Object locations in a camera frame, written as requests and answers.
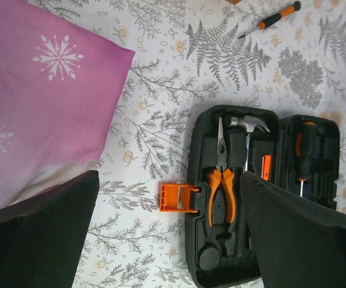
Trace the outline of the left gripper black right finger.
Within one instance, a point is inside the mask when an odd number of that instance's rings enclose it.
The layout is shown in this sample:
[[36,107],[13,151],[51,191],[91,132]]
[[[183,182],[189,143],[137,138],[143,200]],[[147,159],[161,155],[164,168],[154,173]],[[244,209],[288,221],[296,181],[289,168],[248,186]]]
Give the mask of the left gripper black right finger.
[[346,214],[251,172],[240,192],[265,287],[346,287]]

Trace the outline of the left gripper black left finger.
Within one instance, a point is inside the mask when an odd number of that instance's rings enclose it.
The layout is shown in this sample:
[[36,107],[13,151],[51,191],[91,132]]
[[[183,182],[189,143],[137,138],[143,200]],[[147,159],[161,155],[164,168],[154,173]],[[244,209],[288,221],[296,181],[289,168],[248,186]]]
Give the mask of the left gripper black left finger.
[[71,287],[98,189],[90,170],[0,209],[0,287]]

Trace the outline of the orange handled utility knife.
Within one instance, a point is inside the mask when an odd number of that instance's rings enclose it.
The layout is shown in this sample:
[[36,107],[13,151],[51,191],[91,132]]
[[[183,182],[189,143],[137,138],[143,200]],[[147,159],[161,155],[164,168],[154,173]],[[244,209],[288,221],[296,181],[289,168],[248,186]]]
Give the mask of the orange handled utility knife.
[[261,177],[268,181],[270,179],[272,156],[270,154],[264,154],[262,158],[262,170]]

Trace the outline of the black plastic tool case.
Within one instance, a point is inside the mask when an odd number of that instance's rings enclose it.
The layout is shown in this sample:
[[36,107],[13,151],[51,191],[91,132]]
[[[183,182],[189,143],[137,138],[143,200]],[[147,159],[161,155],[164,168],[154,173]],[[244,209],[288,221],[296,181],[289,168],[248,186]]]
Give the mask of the black plastic tool case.
[[[264,154],[272,156],[269,182],[300,195],[296,176],[295,142],[302,122],[316,124],[314,150],[309,179],[304,182],[303,197],[330,209],[336,209],[336,181],[339,174],[340,132],[337,123],[309,115],[279,119],[277,114],[246,106],[217,105],[199,115],[195,122],[189,153],[188,182],[200,189],[192,204],[198,211],[185,217],[186,262],[197,287],[232,287],[260,277],[260,268],[246,226],[246,248],[239,255],[238,229],[242,198],[239,179],[246,160],[246,131],[231,127],[231,118],[246,115],[260,118],[270,133],[254,130],[250,138],[248,170],[261,177]],[[233,191],[237,216],[232,224],[225,220],[226,201],[219,185],[213,201],[213,227],[209,226],[207,206],[210,188],[206,174],[217,164],[218,118],[222,117],[227,145],[227,164],[234,172]]]

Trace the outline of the orange handled pliers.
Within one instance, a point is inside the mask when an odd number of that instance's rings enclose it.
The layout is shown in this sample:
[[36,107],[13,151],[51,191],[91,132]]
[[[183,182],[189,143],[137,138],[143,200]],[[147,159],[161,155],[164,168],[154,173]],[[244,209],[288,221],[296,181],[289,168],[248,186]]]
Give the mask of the orange handled pliers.
[[226,213],[225,220],[232,224],[237,216],[237,201],[233,191],[234,172],[227,164],[227,145],[224,139],[224,129],[222,117],[218,118],[218,133],[216,147],[217,164],[215,168],[206,174],[207,183],[210,188],[209,202],[207,213],[209,216],[208,223],[213,227],[212,207],[215,199],[216,191],[219,185],[222,185],[225,192]]

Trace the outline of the large orange black screwdriver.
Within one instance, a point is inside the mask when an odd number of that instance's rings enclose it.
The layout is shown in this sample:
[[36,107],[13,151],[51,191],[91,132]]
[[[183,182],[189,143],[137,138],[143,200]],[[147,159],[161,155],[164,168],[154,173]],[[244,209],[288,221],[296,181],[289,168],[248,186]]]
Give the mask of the large orange black screwdriver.
[[314,150],[316,124],[312,121],[302,122],[295,142],[296,176],[300,181],[300,197],[303,196],[304,182],[309,179],[311,155]]

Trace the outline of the black handled steel hammer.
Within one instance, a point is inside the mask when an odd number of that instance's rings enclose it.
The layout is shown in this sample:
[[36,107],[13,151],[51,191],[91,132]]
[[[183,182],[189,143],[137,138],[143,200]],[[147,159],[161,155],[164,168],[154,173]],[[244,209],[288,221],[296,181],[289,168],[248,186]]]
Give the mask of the black handled steel hammer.
[[[246,172],[248,170],[248,162],[249,162],[249,146],[250,146],[250,138],[251,134],[254,132],[256,128],[261,130],[262,132],[270,133],[269,127],[260,119],[255,116],[246,115],[243,118],[239,117],[233,117],[231,118],[231,127],[241,127],[246,131],[246,160],[245,165],[243,167],[243,172]],[[239,223],[239,229],[238,229],[238,251],[239,255],[242,254],[242,251],[246,248],[246,213],[245,213],[245,207],[243,203],[241,203],[241,215],[240,215],[240,223]]]

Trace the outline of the orange case latch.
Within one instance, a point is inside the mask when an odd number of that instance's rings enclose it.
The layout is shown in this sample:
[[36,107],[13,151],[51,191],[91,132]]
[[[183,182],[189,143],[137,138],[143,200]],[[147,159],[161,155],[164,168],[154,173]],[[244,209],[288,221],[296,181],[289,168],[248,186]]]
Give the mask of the orange case latch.
[[160,186],[160,212],[196,213],[192,200],[200,189],[189,184],[165,183]]

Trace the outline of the small orange black screwdriver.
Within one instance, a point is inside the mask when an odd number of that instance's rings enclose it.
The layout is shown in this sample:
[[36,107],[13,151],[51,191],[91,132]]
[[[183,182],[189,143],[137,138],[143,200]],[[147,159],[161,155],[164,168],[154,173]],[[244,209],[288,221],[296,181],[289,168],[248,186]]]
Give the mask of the small orange black screwdriver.
[[243,38],[247,37],[249,34],[255,32],[257,30],[265,30],[266,28],[269,28],[272,25],[274,25],[275,23],[277,23],[278,21],[280,21],[282,18],[285,18],[285,17],[295,13],[296,11],[299,11],[301,9],[301,7],[302,7],[302,4],[299,1],[295,1],[291,5],[289,5],[285,9],[283,9],[282,11],[275,13],[275,14],[263,19],[262,21],[260,21],[256,25],[256,27],[250,29],[249,31],[244,32],[237,39],[238,40],[243,39]]

